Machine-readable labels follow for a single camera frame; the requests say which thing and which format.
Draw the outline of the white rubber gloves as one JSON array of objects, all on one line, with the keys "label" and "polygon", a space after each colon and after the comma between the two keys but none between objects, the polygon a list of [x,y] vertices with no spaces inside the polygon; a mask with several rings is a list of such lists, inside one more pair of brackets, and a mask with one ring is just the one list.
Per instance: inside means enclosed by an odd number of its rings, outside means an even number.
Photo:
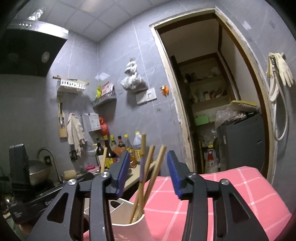
[{"label": "white rubber gloves", "polygon": [[275,60],[275,64],[277,66],[281,81],[284,86],[288,85],[288,87],[292,87],[294,85],[293,75],[292,72],[288,66],[288,64],[285,61],[285,55],[284,53],[271,53],[269,52],[267,57],[267,71],[266,76],[267,78],[272,77],[272,59]]}]

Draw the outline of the plastic bag on wall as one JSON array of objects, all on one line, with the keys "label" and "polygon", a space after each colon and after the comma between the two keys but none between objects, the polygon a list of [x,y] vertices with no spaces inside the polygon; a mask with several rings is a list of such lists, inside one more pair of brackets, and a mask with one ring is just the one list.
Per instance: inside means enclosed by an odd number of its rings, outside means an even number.
[{"label": "plastic bag on wall", "polygon": [[131,59],[126,65],[125,75],[126,77],[120,82],[124,90],[130,92],[147,90],[147,83],[141,75],[138,74],[137,63],[134,59]]}]

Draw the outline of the black range hood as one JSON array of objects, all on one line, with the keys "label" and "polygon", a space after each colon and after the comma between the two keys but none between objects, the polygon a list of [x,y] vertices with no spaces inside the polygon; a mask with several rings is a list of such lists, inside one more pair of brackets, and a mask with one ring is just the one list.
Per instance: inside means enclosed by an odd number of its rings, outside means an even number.
[{"label": "black range hood", "polygon": [[12,20],[1,37],[1,74],[47,76],[68,36],[54,24]]}]

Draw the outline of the dark grey cabinet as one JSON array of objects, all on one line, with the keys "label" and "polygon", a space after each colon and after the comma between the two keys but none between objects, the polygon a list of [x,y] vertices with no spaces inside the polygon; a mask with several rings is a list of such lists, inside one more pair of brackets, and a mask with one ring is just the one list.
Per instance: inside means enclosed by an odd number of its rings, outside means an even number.
[{"label": "dark grey cabinet", "polygon": [[221,171],[248,166],[262,169],[265,161],[264,125],[260,113],[225,122],[217,128]]}]

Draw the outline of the hanging white towel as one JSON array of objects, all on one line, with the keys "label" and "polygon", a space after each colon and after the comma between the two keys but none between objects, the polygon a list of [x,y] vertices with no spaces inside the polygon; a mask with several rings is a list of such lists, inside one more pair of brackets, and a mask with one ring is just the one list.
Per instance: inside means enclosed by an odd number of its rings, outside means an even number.
[{"label": "hanging white towel", "polygon": [[81,157],[83,146],[87,140],[81,122],[74,113],[69,114],[66,129],[69,145],[74,146],[76,154]]}]

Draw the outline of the dark soy sauce bottle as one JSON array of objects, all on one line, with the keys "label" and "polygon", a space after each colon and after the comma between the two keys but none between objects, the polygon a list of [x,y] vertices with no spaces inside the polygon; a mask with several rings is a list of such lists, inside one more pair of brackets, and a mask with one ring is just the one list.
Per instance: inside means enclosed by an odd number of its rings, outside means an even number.
[{"label": "dark soy sauce bottle", "polygon": [[117,162],[117,155],[110,147],[108,136],[104,135],[103,139],[104,139],[105,147],[107,148],[105,166],[107,169],[109,169],[113,163]]}]

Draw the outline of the green box on shelf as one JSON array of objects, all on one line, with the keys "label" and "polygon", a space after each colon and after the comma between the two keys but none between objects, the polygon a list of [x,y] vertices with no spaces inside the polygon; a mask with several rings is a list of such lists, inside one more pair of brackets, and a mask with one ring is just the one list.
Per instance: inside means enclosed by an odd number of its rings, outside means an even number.
[{"label": "green box on shelf", "polygon": [[194,118],[194,122],[196,126],[201,126],[209,123],[209,118],[207,115],[198,116]]}]

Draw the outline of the wall power socket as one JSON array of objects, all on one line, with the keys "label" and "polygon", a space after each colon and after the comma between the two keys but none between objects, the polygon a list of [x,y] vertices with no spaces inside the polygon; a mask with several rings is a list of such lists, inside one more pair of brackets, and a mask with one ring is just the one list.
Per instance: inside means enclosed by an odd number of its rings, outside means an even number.
[{"label": "wall power socket", "polygon": [[155,88],[151,88],[146,91],[146,98],[147,101],[153,101],[157,99]]}]

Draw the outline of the clear oil jug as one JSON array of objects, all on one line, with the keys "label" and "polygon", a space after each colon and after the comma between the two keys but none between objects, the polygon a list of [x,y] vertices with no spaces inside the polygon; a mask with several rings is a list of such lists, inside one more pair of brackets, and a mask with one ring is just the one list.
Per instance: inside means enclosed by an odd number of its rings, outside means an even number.
[{"label": "clear oil jug", "polygon": [[139,131],[136,131],[132,147],[134,150],[134,158],[138,163],[140,162],[140,158],[141,158],[140,157],[141,144],[142,144],[142,136]]}]

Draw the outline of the purple banded chopstick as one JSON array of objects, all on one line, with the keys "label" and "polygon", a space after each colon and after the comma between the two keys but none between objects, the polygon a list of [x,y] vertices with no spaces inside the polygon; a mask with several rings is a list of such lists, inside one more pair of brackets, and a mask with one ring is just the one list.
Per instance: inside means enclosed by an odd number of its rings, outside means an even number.
[{"label": "purple banded chopstick", "polygon": [[[154,150],[155,150],[155,146],[151,145],[150,148],[149,148],[147,158],[145,158],[144,184],[145,184],[145,181],[147,179],[147,175],[148,175],[148,172],[149,172],[149,167],[150,167],[150,165],[152,163],[152,156],[154,154]],[[130,223],[133,223],[133,222],[137,221],[137,217],[136,217],[137,211],[138,211],[138,191],[137,191],[136,199],[135,199],[135,202],[133,204],[133,209],[132,209],[132,212],[131,212],[131,215],[130,215],[130,218],[129,218]]]},{"label": "purple banded chopstick", "polygon": [[144,174],[145,174],[145,148],[146,148],[146,133],[142,133],[142,142],[140,149],[140,175],[138,185],[138,211],[137,220],[142,216],[143,203],[144,203]]}]

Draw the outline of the orange wall hook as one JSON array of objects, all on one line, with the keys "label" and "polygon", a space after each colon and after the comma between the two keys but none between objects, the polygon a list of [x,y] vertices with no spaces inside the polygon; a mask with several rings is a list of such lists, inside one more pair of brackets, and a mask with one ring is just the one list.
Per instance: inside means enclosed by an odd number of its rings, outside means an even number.
[{"label": "orange wall hook", "polygon": [[162,85],[162,86],[160,87],[160,90],[161,90],[161,92],[162,92],[162,94],[163,94],[164,96],[168,96],[168,95],[169,95],[169,88],[168,88],[167,85]]}]

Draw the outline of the white wall rack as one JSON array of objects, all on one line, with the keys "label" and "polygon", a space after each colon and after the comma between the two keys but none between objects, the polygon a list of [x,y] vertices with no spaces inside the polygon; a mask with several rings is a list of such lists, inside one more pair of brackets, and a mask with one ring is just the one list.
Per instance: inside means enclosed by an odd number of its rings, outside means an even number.
[{"label": "white wall rack", "polygon": [[82,81],[79,79],[68,79],[60,76],[53,76],[53,79],[57,80],[58,93],[80,93],[89,85],[88,81]]}]

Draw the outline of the pink checked tablecloth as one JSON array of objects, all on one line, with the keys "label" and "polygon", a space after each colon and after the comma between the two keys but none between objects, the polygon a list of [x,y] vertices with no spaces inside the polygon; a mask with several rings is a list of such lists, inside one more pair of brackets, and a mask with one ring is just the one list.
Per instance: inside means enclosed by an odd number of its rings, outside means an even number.
[{"label": "pink checked tablecloth", "polygon": [[[240,167],[224,172],[203,174],[205,180],[227,179],[244,199],[260,222],[269,240],[276,240],[292,218],[280,195],[255,168]],[[247,213],[233,194],[227,196],[229,208],[222,198],[208,198],[208,240],[226,233],[227,219],[233,225],[247,221]],[[181,240],[185,228],[188,201],[174,192],[170,177],[157,177],[144,208],[147,226],[155,240]]]}]

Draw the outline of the white plastic utensil holder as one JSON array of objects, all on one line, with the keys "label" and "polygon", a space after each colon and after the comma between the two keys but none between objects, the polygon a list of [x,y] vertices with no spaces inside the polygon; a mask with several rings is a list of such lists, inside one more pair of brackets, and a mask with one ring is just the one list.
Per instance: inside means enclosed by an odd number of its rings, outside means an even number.
[{"label": "white plastic utensil holder", "polygon": [[145,214],[130,223],[133,203],[119,198],[109,200],[109,210],[114,240],[154,240],[149,230]]}]

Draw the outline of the metal wok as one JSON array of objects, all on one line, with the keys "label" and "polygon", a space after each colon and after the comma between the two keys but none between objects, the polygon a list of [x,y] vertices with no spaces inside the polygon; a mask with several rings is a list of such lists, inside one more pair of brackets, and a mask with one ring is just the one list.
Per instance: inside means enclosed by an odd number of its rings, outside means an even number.
[{"label": "metal wok", "polygon": [[51,168],[38,160],[29,160],[30,184],[35,186],[49,178]]}]

